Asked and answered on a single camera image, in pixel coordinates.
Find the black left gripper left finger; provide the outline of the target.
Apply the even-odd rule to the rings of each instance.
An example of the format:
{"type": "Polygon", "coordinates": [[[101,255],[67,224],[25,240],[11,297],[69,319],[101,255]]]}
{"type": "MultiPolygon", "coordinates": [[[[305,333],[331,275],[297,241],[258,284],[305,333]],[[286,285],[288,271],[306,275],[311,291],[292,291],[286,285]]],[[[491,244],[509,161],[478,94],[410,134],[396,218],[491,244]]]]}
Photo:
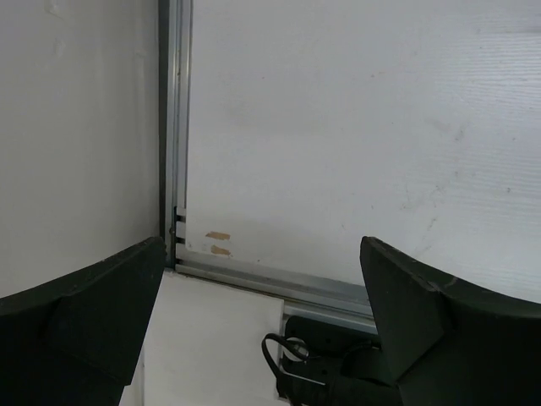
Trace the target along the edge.
{"type": "Polygon", "coordinates": [[[3,405],[118,405],[131,385],[165,269],[148,238],[1,300],[3,405]]]}

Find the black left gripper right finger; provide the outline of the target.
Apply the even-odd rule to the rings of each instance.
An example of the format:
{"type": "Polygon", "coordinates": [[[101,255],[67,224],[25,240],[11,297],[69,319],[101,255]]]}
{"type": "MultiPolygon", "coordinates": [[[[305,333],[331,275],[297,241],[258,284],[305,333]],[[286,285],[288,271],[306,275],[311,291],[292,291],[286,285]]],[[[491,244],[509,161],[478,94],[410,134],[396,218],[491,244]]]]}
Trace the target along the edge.
{"type": "Polygon", "coordinates": [[[443,272],[375,238],[360,264],[406,405],[538,405],[540,306],[443,272]]]}

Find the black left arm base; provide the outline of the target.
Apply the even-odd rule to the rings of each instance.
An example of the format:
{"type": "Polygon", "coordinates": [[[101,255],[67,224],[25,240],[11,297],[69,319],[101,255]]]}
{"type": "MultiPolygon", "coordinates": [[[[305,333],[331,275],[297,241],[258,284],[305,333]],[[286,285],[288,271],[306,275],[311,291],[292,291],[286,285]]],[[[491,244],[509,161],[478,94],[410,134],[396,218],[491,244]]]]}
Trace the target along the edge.
{"type": "Polygon", "coordinates": [[[401,405],[380,338],[300,316],[268,333],[262,354],[280,398],[291,405],[401,405]]]}

